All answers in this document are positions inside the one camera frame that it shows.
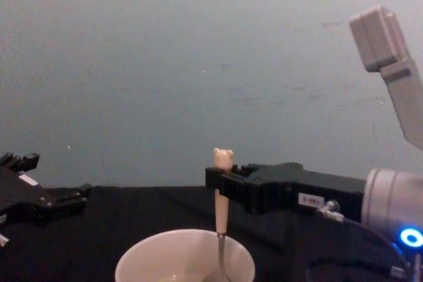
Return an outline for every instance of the wall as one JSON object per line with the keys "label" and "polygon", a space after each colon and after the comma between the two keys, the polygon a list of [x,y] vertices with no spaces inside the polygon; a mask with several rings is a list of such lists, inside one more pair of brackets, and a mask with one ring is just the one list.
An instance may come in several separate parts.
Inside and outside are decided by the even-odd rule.
{"label": "wall", "polygon": [[380,3],[423,65],[423,0],[0,0],[0,151],[45,186],[200,185],[214,147],[421,172],[348,26]]}

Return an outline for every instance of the white label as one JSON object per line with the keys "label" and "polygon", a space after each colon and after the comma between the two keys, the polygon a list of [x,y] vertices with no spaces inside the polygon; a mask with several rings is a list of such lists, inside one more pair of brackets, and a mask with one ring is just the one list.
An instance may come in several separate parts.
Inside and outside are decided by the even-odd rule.
{"label": "white label", "polygon": [[298,193],[298,204],[303,206],[322,208],[325,206],[325,198],[316,195]]}
{"label": "white label", "polygon": [[29,177],[29,176],[27,176],[26,174],[21,174],[21,175],[19,176],[19,178],[20,178],[22,181],[25,181],[26,183],[28,183],[28,184],[30,184],[30,185],[32,185],[32,186],[38,185],[38,183],[37,183],[35,180],[33,180],[32,178],[30,178],[30,177]]}

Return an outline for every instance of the white bowl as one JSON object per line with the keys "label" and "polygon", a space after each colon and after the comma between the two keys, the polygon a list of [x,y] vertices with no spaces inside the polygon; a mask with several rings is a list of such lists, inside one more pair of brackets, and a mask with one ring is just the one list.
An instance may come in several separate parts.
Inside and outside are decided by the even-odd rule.
{"label": "white bowl", "polygon": [[[202,282],[218,268],[217,235],[199,229],[172,230],[138,242],[119,260],[116,282]],[[225,269],[232,282],[253,282],[254,261],[245,247],[226,237]]]}

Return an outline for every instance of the black cable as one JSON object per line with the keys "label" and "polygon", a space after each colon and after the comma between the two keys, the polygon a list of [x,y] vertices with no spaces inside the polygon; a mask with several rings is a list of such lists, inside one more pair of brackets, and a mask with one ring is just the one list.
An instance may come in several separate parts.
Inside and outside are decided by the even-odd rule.
{"label": "black cable", "polygon": [[[386,245],[387,247],[392,249],[392,251],[394,251],[395,255],[397,256],[398,260],[403,265],[403,269],[404,269],[405,274],[406,274],[406,280],[411,281],[410,270],[408,268],[408,264],[407,264],[407,261],[406,261],[404,255],[403,255],[403,253],[388,238],[386,238],[385,236],[383,236],[382,234],[380,234],[376,230],[373,230],[372,228],[370,228],[370,227],[368,227],[364,224],[361,224],[359,222],[353,221],[351,219],[345,218],[343,220],[343,223],[347,223],[349,225],[358,227],[358,228],[372,234],[374,237],[378,238],[384,245]],[[391,275],[391,267],[387,267],[386,265],[374,264],[374,263],[365,262],[365,261],[362,261],[362,260],[342,260],[342,261],[339,261],[339,260],[334,260],[332,258],[323,258],[323,259],[318,259],[318,260],[315,260],[315,261],[309,263],[309,265],[307,266],[307,268],[305,270],[305,278],[306,278],[307,282],[314,282],[313,278],[311,277],[311,270],[316,268],[316,267],[320,267],[322,265],[337,265],[337,266],[340,266],[340,267],[356,267],[356,268],[360,268],[360,269],[364,269],[364,270],[367,270],[367,271],[372,271],[372,272],[378,273],[378,274],[383,275],[385,277],[389,277]]]}

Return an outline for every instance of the black table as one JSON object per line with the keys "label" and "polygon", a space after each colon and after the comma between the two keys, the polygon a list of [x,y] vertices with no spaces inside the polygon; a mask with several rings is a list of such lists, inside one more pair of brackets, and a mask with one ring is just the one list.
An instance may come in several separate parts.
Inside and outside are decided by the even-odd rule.
{"label": "black table", "polygon": [[[135,243],[159,232],[189,228],[214,230],[213,191],[94,187],[83,215],[2,229],[11,243],[0,250],[0,281],[113,282],[116,264]],[[304,281],[308,261],[321,256],[365,254],[392,260],[380,246],[363,242],[361,232],[289,213],[251,215],[236,203],[230,206],[228,235],[252,254],[256,282]],[[346,274],[352,281],[385,281],[358,270],[315,271],[315,281],[342,281]]]}

